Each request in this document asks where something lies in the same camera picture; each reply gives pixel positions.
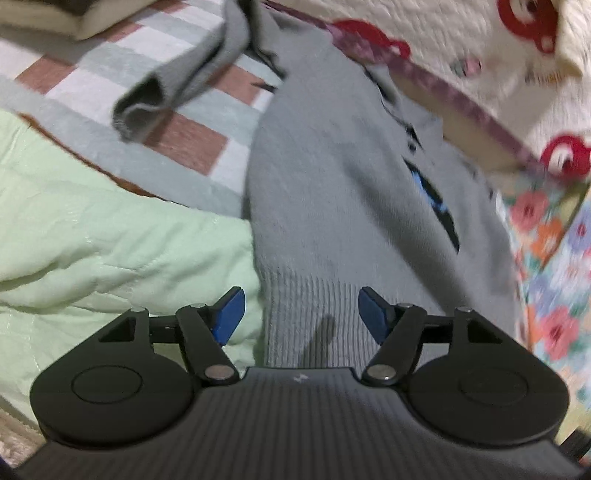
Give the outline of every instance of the ribbed black surface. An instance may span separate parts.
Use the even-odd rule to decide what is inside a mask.
[[[348,369],[250,369],[210,388],[185,419],[110,452],[49,443],[19,468],[30,480],[570,479],[580,468],[550,442],[477,450],[425,429],[393,390]]]

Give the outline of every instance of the ribbed cuff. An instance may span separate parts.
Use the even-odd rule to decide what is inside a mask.
[[[265,364],[277,368],[354,367],[378,345],[359,317],[359,286],[259,268],[265,298]]]

